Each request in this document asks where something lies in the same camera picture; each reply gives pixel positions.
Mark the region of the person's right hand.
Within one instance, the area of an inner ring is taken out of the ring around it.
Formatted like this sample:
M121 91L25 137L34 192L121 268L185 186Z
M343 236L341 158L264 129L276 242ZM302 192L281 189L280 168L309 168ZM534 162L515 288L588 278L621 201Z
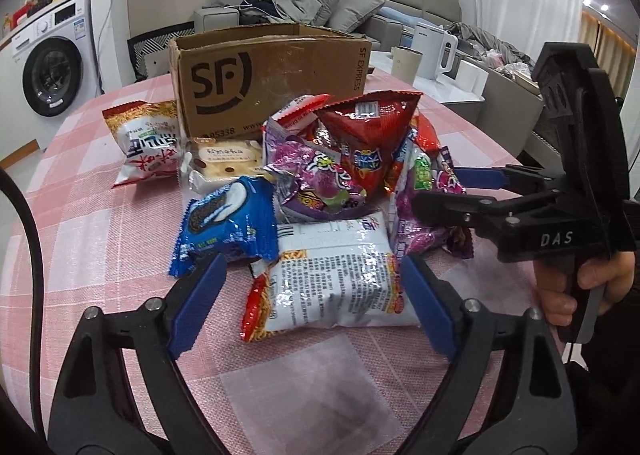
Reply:
M556 327L572 323L577 301L567 293L570 278L558 267L542 261L534 262L538 299L547 322ZM634 285L636 255L630 251L616 253L611 259L591 259L578 270L577 284L581 289L603 287L599 314L608 312L622 301Z

